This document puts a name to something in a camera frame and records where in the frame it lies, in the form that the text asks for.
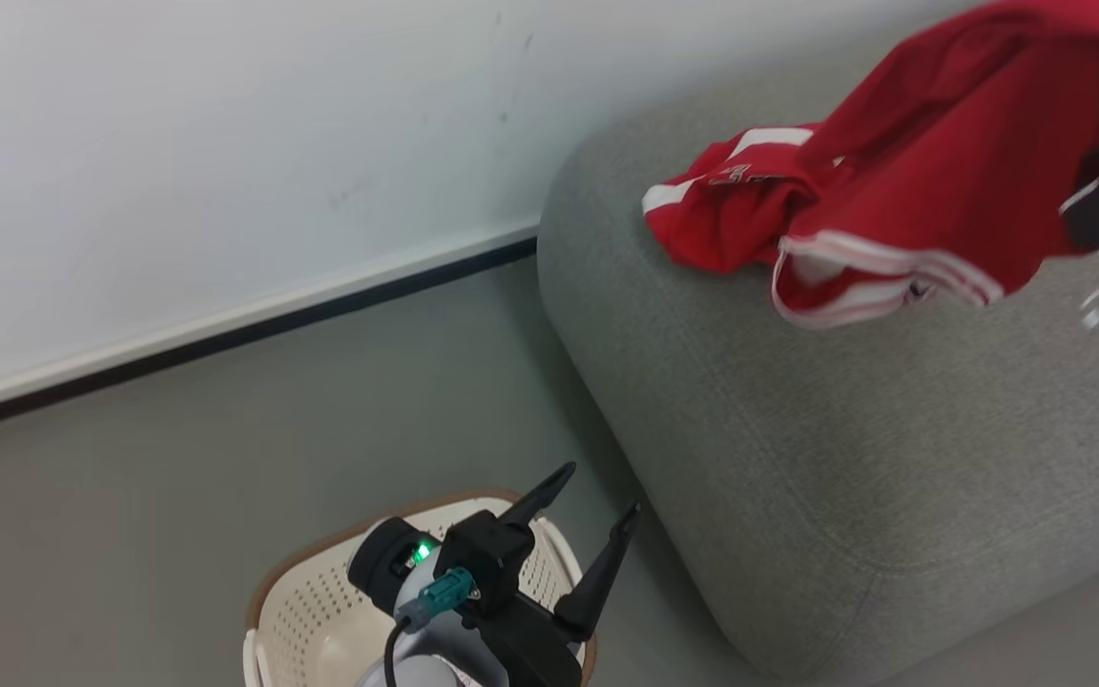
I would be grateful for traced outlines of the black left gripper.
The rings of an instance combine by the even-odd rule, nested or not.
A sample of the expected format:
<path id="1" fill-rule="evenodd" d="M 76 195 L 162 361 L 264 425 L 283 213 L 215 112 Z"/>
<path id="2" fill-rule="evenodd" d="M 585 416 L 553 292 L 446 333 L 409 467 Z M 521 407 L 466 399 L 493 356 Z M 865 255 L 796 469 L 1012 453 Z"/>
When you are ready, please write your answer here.
<path id="1" fill-rule="evenodd" d="M 557 500 L 576 467 L 564 464 L 520 497 L 502 513 L 503 525 L 528 527 Z M 592 639 L 635 538 L 641 514 L 640 503 L 629 505 L 628 511 L 611 527 L 606 549 L 584 572 L 571 592 L 554 605 L 554 622 L 544 606 L 523 594 L 502 608 L 471 618 L 482 644 L 501 666 L 503 678 L 493 682 L 493 686 L 580 686 L 582 666 L 571 642 Z"/>

